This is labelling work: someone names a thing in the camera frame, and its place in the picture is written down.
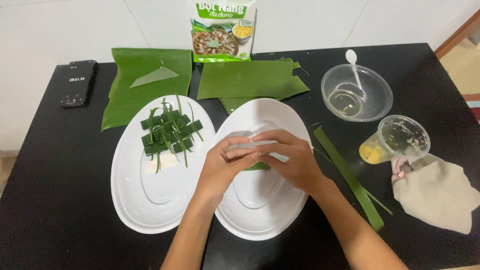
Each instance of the wooden door frame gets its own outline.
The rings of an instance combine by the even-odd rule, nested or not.
[[[435,50],[435,55],[438,59],[447,54],[453,47],[455,47],[460,41],[470,35],[472,29],[480,24],[480,10],[477,10],[473,16],[468,19],[458,30],[453,33],[438,49]]]

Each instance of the smartphone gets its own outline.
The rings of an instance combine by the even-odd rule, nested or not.
[[[58,105],[63,108],[81,107],[88,104],[97,62],[75,61],[61,69],[61,89]]]

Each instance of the white oval plate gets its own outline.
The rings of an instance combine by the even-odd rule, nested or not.
[[[275,99],[258,98],[243,104],[225,120],[213,146],[225,137],[259,133],[259,125],[262,126],[260,129],[283,128],[312,144],[307,128],[292,108]],[[274,169],[244,171],[228,187],[215,215],[238,237],[266,240],[292,224],[307,197]]]
[[[145,156],[141,137],[147,131],[142,130],[140,121],[149,117],[150,109],[162,108],[160,102],[163,98],[172,104],[174,110],[178,109],[175,95],[148,103],[128,124],[113,156],[110,181],[115,210],[125,225],[140,233],[162,233],[180,224],[215,136],[212,121],[200,104],[179,96],[182,114],[192,119],[190,103],[195,120],[202,123],[204,128],[200,134],[204,141],[193,134],[192,153],[187,152],[188,168],[182,152],[177,154],[179,163],[174,167],[160,170],[157,174],[146,174],[145,166],[150,159]],[[161,113],[162,110],[158,109],[155,115]]]

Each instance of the left hand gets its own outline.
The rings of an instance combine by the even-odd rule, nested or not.
[[[260,152],[254,152],[251,148],[228,151],[227,148],[249,142],[248,137],[227,137],[210,149],[193,196],[216,208],[233,178],[242,170],[255,165],[260,156]]]

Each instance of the white plastic spoon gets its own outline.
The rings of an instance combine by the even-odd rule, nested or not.
[[[357,84],[358,84],[359,88],[361,89],[359,74],[357,73],[357,67],[355,66],[355,63],[357,62],[357,54],[352,49],[349,49],[345,53],[345,58],[347,59],[347,61],[350,64],[352,64],[353,73],[355,74],[355,79],[357,80]]]

